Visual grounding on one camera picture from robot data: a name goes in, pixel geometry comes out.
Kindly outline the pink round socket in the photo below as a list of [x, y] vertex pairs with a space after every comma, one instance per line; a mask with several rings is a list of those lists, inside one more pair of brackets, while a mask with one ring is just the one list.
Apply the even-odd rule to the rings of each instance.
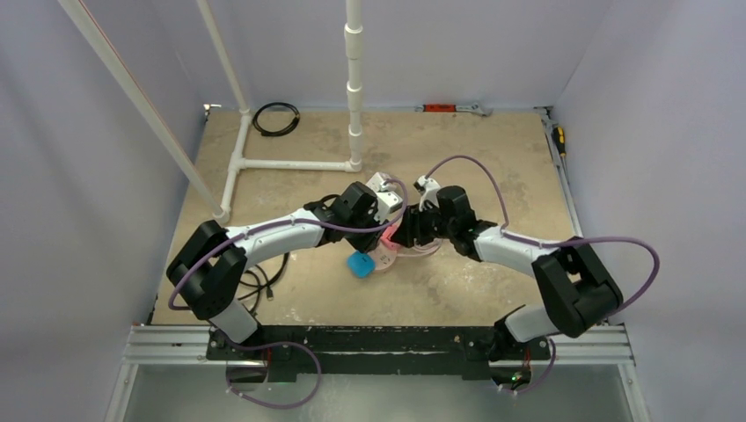
[[370, 258], [374, 261], [375, 273], [387, 271], [395, 263], [398, 251], [389, 249], [385, 245], [379, 245], [375, 250], [369, 253]]

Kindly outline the pink triangular power strip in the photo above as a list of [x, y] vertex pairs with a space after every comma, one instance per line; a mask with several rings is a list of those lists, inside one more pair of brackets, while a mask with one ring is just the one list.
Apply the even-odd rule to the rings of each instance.
[[401, 245], [392, 240], [392, 236], [397, 231], [398, 225], [391, 225], [385, 229], [379, 237], [379, 243], [391, 251], [398, 251]]

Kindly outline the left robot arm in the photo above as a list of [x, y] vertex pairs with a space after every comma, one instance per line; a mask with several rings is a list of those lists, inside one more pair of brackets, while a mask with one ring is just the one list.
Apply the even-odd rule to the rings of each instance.
[[260, 323], [237, 298], [246, 270], [292, 251], [347, 241], [356, 251], [377, 247], [383, 231], [401, 217], [405, 198], [354, 182], [342, 193], [304, 204], [289, 215], [247, 226], [224, 227], [215, 220], [198, 226], [167, 266], [173, 285], [168, 305], [214, 325], [239, 359], [257, 356]]

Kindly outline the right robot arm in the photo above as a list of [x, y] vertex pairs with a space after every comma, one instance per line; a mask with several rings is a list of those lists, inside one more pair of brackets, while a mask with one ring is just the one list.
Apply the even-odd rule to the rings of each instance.
[[392, 242], [406, 248], [436, 239], [449, 241], [461, 256], [505, 266], [536, 281], [541, 304], [524, 305], [498, 323], [494, 346], [504, 357], [516, 357], [530, 340], [546, 335], [577, 338], [623, 304], [616, 281], [582, 239], [554, 245], [501, 229], [476, 216], [460, 186], [438, 190], [424, 206], [409, 206], [391, 235]]

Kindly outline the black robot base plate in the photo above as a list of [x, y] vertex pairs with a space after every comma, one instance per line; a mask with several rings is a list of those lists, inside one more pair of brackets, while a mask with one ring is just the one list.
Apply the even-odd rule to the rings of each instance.
[[208, 360], [262, 363], [270, 382], [316, 373], [454, 375], [481, 381], [550, 356], [546, 338], [520, 343], [496, 325], [265, 325], [236, 345], [212, 331], [206, 351]]

